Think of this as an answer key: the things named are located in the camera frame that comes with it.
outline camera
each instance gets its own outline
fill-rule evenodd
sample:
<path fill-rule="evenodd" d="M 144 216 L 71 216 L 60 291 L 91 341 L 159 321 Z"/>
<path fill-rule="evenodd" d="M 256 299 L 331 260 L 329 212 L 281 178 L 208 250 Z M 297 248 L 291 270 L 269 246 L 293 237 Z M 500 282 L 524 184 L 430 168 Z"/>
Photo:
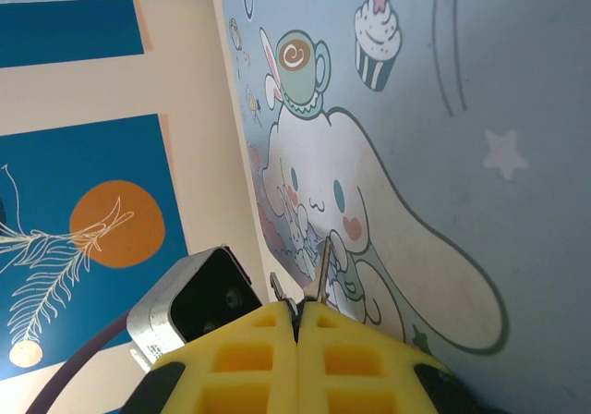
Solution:
<path fill-rule="evenodd" d="M 131 353 L 148 371 L 162 355 L 262 306 L 226 246 L 179 260 L 127 316 Z"/>

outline orange circle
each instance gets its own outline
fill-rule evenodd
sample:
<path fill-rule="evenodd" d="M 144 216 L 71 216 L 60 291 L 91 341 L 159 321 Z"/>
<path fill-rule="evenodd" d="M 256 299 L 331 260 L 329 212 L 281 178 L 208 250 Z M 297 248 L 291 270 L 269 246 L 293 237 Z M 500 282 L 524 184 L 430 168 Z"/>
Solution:
<path fill-rule="evenodd" d="M 109 268 L 127 268 L 144 262 L 154 255 L 164 242 L 163 213 L 156 200 L 145 189 L 125 180 L 104 182 L 89 190 L 80 199 L 70 216 L 70 232 L 96 230 L 96 224 L 103 221 L 120 203 L 119 217 L 133 213 L 125 222 L 99 236 L 101 250 L 91 248 L 90 257 Z M 116 215 L 104 223 L 111 225 Z M 79 249 L 84 240 L 74 242 Z"/>

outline beige wall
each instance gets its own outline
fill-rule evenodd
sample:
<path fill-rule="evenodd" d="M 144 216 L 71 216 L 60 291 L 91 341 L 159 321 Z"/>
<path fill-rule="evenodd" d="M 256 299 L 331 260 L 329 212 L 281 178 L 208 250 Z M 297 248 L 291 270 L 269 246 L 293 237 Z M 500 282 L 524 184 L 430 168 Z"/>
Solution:
<path fill-rule="evenodd" d="M 229 245 L 266 299 L 211 0 L 140 0 L 138 6 L 142 38 L 151 44 L 145 55 L 0 71 L 0 133 L 162 114 L 189 251 Z M 56 369 L 0 382 L 2 413 L 24 412 Z M 51 412 L 100 414 L 119 408 L 141 375 L 126 345 L 104 351 Z"/>
<path fill-rule="evenodd" d="M 299 285 L 294 281 L 294 279 L 285 271 L 284 268 L 275 260 L 272 256 L 271 252 L 267 249 L 267 245 L 265 243 L 265 239 L 262 235 L 262 230 L 260 228 L 260 221 L 259 221 L 259 212 L 257 210 L 257 199 L 255 197 L 254 186 L 252 182 L 252 176 L 250 174 L 250 161 L 248 160 L 247 156 L 247 142 L 244 136 L 244 124 L 242 117 L 240 116 L 240 105 L 238 102 L 238 96 L 236 92 L 236 85 L 235 85 L 235 71 L 232 67 L 232 57 L 230 56 L 230 49 L 228 47 L 228 37 L 227 37 L 227 22 L 223 17 L 223 0 L 213 0 L 213 5 L 215 8 L 215 16 L 218 22 L 218 29 L 220 32 L 220 37 L 222 41 L 222 50 L 223 50 L 223 60 L 225 63 L 226 68 L 226 76 L 228 78 L 229 88 L 230 88 L 230 95 L 232 97 L 232 106 L 234 107 L 234 115 L 235 115 L 235 123 L 236 128 L 238 129 L 238 136 L 240 142 L 240 150 L 243 156 L 243 166 L 245 172 L 247 173 L 247 189 L 248 189 L 248 197 L 250 201 L 250 209 L 252 212 L 252 216 L 255 222 L 256 227 L 256 234 L 257 240 L 259 243 L 259 250 L 260 256 L 262 259 L 262 270 L 265 275 L 265 284 L 267 286 L 267 292 L 269 293 L 270 299 L 274 299 L 273 292 L 271 290 L 271 284 L 269 282 L 269 274 L 271 272 L 276 272 L 279 280 L 281 282 L 283 291 L 289 297 L 295 299 L 295 301 L 299 301 L 304 294 L 302 289 Z"/>

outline pink cheek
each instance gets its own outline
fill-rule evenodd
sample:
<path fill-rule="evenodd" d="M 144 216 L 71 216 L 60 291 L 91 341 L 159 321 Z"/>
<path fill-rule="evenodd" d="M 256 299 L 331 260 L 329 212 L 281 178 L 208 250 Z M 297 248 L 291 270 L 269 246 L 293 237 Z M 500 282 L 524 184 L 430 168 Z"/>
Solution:
<path fill-rule="evenodd" d="M 347 217 L 343 217 L 343 226 L 347 236 L 353 241 L 357 241 L 361 238 L 363 228 L 361 227 L 361 222 L 359 222 L 358 218 L 354 217 L 349 220 Z"/>
<path fill-rule="evenodd" d="M 291 200 L 292 204 L 297 206 L 297 194 L 291 186 L 287 187 L 287 195 L 289 195 L 289 200 Z"/>

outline white star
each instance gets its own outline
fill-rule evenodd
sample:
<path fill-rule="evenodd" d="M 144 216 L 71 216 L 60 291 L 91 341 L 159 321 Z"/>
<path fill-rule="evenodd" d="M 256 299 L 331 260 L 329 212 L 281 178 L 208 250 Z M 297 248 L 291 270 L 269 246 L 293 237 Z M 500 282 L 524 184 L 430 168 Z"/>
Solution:
<path fill-rule="evenodd" d="M 487 168 L 498 167 L 505 180 L 513 179 L 515 169 L 527 169 L 529 163 L 517 151 L 517 131 L 512 129 L 507 135 L 496 135 L 491 130 L 485 133 L 490 153 L 482 164 Z"/>

